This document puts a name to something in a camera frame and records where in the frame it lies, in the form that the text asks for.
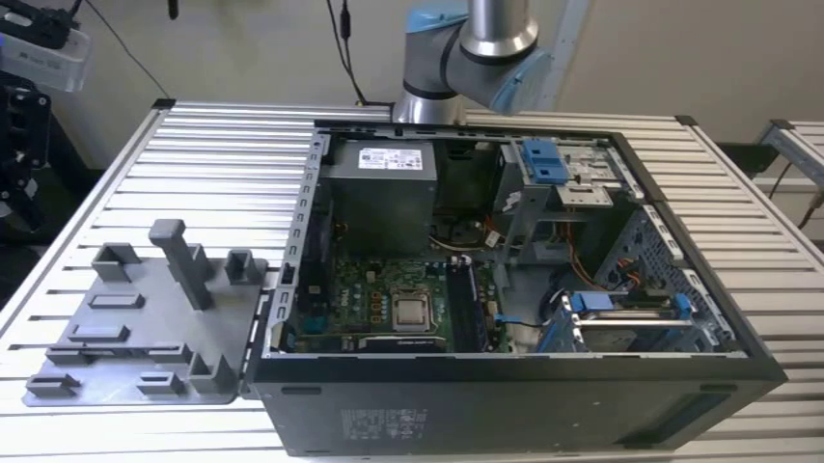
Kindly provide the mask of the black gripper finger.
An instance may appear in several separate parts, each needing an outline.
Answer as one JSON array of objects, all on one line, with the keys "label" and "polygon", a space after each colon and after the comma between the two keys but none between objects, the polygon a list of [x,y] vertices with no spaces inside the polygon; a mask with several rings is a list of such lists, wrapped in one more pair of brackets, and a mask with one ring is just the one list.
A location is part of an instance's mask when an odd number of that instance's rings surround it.
[{"label": "black gripper finger", "polygon": [[35,204],[36,182],[27,168],[1,167],[1,202],[23,223],[23,229],[36,232],[44,225],[44,214]]}]

